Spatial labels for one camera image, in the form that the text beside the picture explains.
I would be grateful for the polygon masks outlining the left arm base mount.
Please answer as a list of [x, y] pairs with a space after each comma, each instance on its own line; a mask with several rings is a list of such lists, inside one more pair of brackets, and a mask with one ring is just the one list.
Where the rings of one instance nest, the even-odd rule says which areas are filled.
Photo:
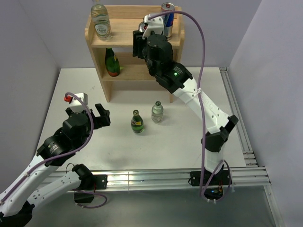
[[[90, 178], [83, 180], [77, 190], [96, 192], [97, 190], [105, 190], [106, 187], [107, 175], [93, 175]], [[76, 203], [91, 203], [94, 198], [95, 195], [92, 194], [86, 194], [82, 192], [74, 193], [74, 201]]]

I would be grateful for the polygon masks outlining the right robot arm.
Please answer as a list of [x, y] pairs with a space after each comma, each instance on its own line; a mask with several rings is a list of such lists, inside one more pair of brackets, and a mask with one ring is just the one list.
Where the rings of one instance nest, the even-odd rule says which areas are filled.
[[216, 184], [222, 177], [223, 147], [238, 123], [235, 115], [222, 111], [199, 87], [189, 70], [173, 60], [172, 45], [154, 32], [145, 37], [133, 31], [133, 56], [143, 59], [160, 86], [183, 101], [202, 121], [205, 180]]

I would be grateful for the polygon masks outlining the red bull can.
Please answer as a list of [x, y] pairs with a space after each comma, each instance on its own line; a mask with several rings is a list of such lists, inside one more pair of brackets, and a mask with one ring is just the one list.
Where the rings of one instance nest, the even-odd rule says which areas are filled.
[[144, 22], [141, 22], [139, 25], [138, 25], [138, 30], [140, 31], [140, 32], [145, 32], [145, 30], [147, 29], [147, 26], [148, 26], [148, 24], [146, 24], [146, 23], [144, 23]]
[[[166, 11], [174, 11], [175, 5], [170, 2], [165, 2], [161, 6], [162, 12]], [[163, 15], [163, 23], [164, 23], [164, 31], [163, 34], [170, 39], [172, 37], [172, 28], [173, 28], [173, 21], [174, 21], [174, 13]]]

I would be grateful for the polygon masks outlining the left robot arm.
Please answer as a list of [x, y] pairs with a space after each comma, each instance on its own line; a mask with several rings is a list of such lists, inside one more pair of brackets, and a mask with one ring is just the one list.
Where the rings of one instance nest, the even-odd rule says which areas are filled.
[[74, 112], [66, 109], [68, 119], [53, 136], [47, 138], [24, 172], [0, 195], [0, 225], [23, 227], [33, 212], [60, 195], [71, 190], [92, 189], [94, 177], [84, 165], [77, 164], [62, 178], [39, 188], [50, 174], [55, 172], [73, 155], [71, 151], [81, 147], [91, 130], [110, 125], [110, 112], [101, 104], [95, 105], [99, 116], [85, 110]]

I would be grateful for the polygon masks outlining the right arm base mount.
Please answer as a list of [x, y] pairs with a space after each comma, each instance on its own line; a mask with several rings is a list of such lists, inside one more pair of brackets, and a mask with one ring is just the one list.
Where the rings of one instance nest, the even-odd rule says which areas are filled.
[[[193, 186], [200, 185], [201, 172], [200, 171], [192, 171], [190, 172], [190, 178], [188, 183]], [[232, 179], [229, 175], [228, 170], [223, 170], [221, 173], [216, 174], [212, 177], [207, 188], [204, 192], [204, 196], [209, 200], [218, 200], [223, 197], [224, 186], [232, 185]]]

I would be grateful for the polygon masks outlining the Red Bull can front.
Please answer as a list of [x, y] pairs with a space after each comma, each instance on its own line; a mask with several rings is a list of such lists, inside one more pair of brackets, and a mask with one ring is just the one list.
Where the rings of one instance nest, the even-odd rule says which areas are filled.
[[140, 32], [145, 32], [145, 30], [147, 29], [147, 26], [148, 26], [148, 24], [146, 24], [146, 23], [144, 23], [144, 22], [141, 22], [139, 25], [138, 25], [138, 30], [140, 31]]

